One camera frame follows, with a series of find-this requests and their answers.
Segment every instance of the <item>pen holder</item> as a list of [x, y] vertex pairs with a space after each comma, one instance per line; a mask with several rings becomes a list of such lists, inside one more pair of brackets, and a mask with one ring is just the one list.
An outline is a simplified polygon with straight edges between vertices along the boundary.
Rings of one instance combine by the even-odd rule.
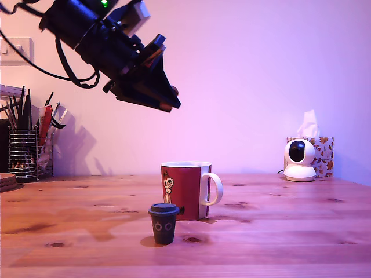
[[[44, 146], [39, 145], [41, 139], [45, 141]], [[17, 179], [36, 178], [37, 181], [41, 176], [54, 176], [53, 143], [53, 134], [49, 138], [40, 138], [37, 127], [33, 130], [9, 127], [9, 172]]]

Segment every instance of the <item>dark green cup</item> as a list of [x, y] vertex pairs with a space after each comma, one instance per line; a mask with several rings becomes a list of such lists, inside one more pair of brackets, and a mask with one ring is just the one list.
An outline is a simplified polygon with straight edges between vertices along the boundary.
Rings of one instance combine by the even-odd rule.
[[163, 245], [173, 242], [179, 208], [175, 204], [158, 203], [153, 204], [148, 213], [152, 216], [155, 242]]

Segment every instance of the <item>patterned tissue box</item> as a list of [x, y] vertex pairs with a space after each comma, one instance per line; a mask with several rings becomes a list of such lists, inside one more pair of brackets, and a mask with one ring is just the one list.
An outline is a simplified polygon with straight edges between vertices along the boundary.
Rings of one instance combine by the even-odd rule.
[[294, 139], [305, 139], [312, 143], [315, 156], [312, 162], [317, 178], [332, 177], [334, 172], [334, 137], [287, 137], [287, 143]]

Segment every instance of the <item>red mug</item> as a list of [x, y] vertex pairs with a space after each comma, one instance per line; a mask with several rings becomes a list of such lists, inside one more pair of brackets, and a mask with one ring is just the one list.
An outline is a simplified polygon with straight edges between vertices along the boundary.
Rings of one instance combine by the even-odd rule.
[[[179, 220], [198, 220], [208, 216], [209, 206], [220, 202], [223, 185], [211, 173], [209, 162], [167, 162], [161, 164], [164, 203], [173, 203]], [[216, 185], [216, 197], [210, 201], [210, 180]]]

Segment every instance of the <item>wall plate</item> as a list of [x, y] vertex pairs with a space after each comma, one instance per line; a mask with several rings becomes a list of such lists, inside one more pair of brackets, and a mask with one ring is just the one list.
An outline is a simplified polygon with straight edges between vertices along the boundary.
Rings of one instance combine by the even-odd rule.
[[[33, 41], [31, 38], [8, 38], [17, 49], [33, 61]], [[0, 38], [0, 65], [27, 65], [3, 38]]]

